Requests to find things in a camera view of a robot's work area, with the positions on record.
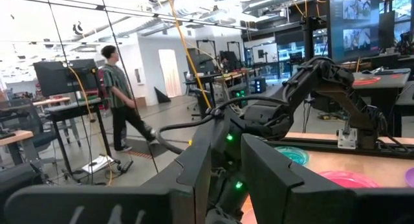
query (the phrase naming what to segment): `striped shirt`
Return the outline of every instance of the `striped shirt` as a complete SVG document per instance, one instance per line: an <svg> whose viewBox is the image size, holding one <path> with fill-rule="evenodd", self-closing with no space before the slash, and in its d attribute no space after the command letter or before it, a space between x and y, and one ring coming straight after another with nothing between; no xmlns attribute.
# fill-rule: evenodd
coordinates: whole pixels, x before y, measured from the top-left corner
<svg viewBox="0 0 414 224"><path fill-rule="evenodd" d="M103 68L103 84L109 94L109 105L111 108L124 107L124 102L118 98L111 90L111 87L118 88L126 97L131 98L127 79L124 72L116 65L106 64Z"/></svg>

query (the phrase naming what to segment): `display screen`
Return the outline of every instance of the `display screen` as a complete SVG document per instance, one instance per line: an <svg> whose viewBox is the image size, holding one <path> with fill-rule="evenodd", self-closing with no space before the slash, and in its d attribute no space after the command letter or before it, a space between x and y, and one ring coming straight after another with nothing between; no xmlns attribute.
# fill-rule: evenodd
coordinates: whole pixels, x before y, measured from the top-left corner
<svg viewBox="0 0 414 224"><path fill-rule="evenodd" d="M336 62L378 54L379 0L329 0L329 56Z"/></svg>

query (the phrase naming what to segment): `green led light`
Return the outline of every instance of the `green led light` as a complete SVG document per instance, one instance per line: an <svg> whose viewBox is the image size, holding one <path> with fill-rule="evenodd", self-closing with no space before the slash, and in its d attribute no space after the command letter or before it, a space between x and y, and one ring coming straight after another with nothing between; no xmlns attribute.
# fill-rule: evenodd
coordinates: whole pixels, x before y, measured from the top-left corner
<svg viewBox="0 0 414 224"><path fill-rule="evenodd" d="M240 189L242 186L243 186L243 183L239 181L235 184L235 189Z"/></svg>
<svg viewBox="0 0 414 224"><path fill-rule="evenodd" d="M231 136L230 134L227 134L226 139L231 141L231 140L233 140L233 136Z"/></svg>

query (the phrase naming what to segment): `young man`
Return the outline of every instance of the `young man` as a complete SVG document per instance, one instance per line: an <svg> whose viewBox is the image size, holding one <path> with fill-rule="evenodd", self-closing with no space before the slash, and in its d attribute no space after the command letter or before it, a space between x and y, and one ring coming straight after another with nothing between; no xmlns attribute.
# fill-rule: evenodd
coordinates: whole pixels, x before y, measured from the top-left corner
<svg viewBox="0 0 414 224"><path fill-rule="evenodd" d="M109 94L109 105L113 116L114 148L116 151L128 151L129 146L122 145L122 131L126 130L125 121L128 121L138 130L148 142L153 142L155 137L151 134L151 128L141 120L139 113L135 111L135 101L129 91L126 76L116 63L119 60L116 47L108 45L101 50L102 56L107 60L103 68L103 83Z"/></svg>

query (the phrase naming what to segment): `floor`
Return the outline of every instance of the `floor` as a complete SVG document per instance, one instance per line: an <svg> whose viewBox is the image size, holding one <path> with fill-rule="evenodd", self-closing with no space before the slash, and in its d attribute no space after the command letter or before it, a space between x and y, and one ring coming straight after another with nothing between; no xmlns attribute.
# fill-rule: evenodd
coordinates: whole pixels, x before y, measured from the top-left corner
<svg viewBox="0 0 414 224"><path fill-rule="evenodd" d="M270 95L274 93L277 89L280 88L278 83L275 84L268 84L268 91L264 95ZM149 125L153 126L154 128L160 128L162 126L170 125L170 124L179 124L179 123L186 123L191 122L190 114L192 113L192 106L195 103L195 99L188 96L180 96L173 98L171 103L168 104L160 104L157 106L151 106L140 109L140 114L145 122ZM291 128L293 132L302 132L303 129L303 119L304 119L304 109L303 106L299 106L297 108L295 115L294 115L294 125ZM330 133L335 134L336 130L343 127L343 122L340 121L326 121L320 120L317 117L318 112L316 110L312 110L310 112L309 122L307 124L307 132L310 133ZM103 146L100 146L98 136L100 136L99 132L97 131L99 127L91 127L85 120L85 129L88 132L88 138L91 144L91 151L93 158L96 158L99 153L104 152ZM77 168L84 166L88 162L89 158L89 148L88 143L86 141L86 134L80 120L78 121L78 131L80 132L81 139L82 139L82 147L79 148L74 141L72 144L68 144L65 146L67 153L69 154L69 159L71 162L72 168ZM112 120L110 113L103 119L104 126L106 129L106 133L108 136L109 143L112 143ZM404 137L414 137L414 117L404 117L403 118L403 136ZM183 142L188 142L192 135L195 133L196 128L188 128L188 129L180 129L175 131L168 131L163 134L165 139L171 140L171 142L180 147L185 148L187 144ZM130 139L140 139L140 134L135 130L132 126L127 127L127 136ZM4 166L12 166L12 161L10 155L7 154L4 150L0 150L1 158L3 159L2 165ZM54 142L53 145L49 147L49 149L40 153L41 157L56 157L61 159L61 152L58 147L58 143ZM156 174L156 170L151 159L137 157L137 156L130 156L126 153L116 153L113 151L113 157L120 159L123 163L130 160L132 157L134 163L131 169L125 174L113 180L113 186L139 186L149 178L153 177ZM155 162L158 166L159 170L165 168L174 158L176 155L171 152L166 152L158 157L156 157ZM46 174L50 176L50 178L57 184L73 184L73 181L65 181L64 178L61 177L61 169L64 169L65 165L63 161L57 163L57 167L49 164L45 165L44 171ZM104 172L97 172L94 174L94 183L99 182L107 182L105 178Z"/></svg>

